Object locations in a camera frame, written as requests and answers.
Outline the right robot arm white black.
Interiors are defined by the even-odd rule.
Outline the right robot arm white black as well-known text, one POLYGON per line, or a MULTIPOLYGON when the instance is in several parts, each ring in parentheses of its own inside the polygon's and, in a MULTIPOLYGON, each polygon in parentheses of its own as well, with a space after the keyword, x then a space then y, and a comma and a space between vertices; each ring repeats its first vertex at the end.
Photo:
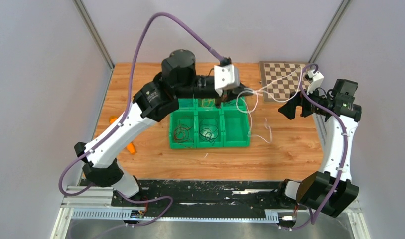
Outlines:
POLYGON ((359 187, 351 182, 350 172, 352 141, 362 113, 361 106, 354 103, 357 88, 357 82, 337 79, 326 95, 319 90, 293 93, 292 100, 279 108, 292 120, 300 106, 302 117, 324 116, 326 126, 320 169, 301 182, 284 180, 275 195, 280 207, 299 203, 335 218, 357 198, 359 187))

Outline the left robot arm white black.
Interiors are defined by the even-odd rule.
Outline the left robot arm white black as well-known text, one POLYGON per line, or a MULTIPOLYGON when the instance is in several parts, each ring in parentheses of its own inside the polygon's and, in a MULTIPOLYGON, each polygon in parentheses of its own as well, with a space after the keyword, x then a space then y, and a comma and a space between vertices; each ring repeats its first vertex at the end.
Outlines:
POLYGON ((143 192, 138 181, 123 171, 117 156, 137 136, 178 110, 180 99, 214 99, 220 105, 248 95, 230 58, 221 60, 213 70, 213 75, 199 75, 191 51, 171 52, 162 61, 161 71, 137 91, 114 123, 96 139, 75 144, 86 179, 99 187, 112 187, 131 206, 141 204, 143 192))

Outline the wooden chessboard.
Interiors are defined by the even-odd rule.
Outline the wooden chessboard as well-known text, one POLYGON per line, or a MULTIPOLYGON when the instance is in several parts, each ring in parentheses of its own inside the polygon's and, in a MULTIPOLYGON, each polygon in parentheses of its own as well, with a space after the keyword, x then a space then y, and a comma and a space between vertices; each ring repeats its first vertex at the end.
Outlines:
POLYGON ((304 62, 260 61, 260 84, 265 102, 279 103, 290 98, 298 88, 304 62))

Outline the green six-compartment tray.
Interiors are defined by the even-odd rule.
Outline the green six-compartment tray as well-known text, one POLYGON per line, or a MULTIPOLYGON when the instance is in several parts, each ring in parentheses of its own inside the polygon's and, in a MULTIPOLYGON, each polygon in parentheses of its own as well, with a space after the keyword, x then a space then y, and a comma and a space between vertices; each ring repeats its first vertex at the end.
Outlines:
POLYGON ((216 107, 214 99, 179 99, 170 114, 171 149, 248 147, 250 123, 243 97, 216 107))

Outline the orange plastic carrot toy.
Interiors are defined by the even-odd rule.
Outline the orange plastic carrot toy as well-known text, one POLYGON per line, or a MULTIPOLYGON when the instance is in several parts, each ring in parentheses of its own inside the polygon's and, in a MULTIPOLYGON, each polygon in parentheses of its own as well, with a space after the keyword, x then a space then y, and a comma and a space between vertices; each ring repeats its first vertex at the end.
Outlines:
MULTIPOLYGON (((109 117, 109 123, 113 124, 115 121, 117 120, 116 116, 110 116, 109 117)), ((131 154, 131 155, 135 155, 136 154, 136 149, 135 146, 133 144, 133 142, 130 142, 127 146, 126 146, 126 150, 131 154)))

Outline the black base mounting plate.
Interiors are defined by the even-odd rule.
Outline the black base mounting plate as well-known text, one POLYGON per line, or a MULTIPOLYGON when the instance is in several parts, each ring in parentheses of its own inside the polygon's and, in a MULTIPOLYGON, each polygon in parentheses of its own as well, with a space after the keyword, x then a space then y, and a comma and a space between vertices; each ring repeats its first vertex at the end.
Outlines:
POLYGON ((279 181, 139 180, 134 200, 171 196, 165 217, 183 219, 267 219, 266 212, 294 215, 304 206, 281 198, 279 181))

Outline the aluminium frame rail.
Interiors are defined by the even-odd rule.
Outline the aluminium frame rail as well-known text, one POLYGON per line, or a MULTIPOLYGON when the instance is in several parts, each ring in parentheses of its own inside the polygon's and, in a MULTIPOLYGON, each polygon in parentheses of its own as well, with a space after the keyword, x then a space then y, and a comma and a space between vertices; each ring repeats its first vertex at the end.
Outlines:
MULTIPOLYGON (((171 196, 176 206, 224 206, 238 205, 244 208, 291 209, 295 203, 282 199, 279 183, 234 182, 234 181, 148 181, 148 186, 134 197, 135 201, 159 199, 171 196)), ((78 196, 70 195, 63 201, 65 205, 80 206, 102 204, 103 206, 131 207, 110 187, 90 187, 78 196)))

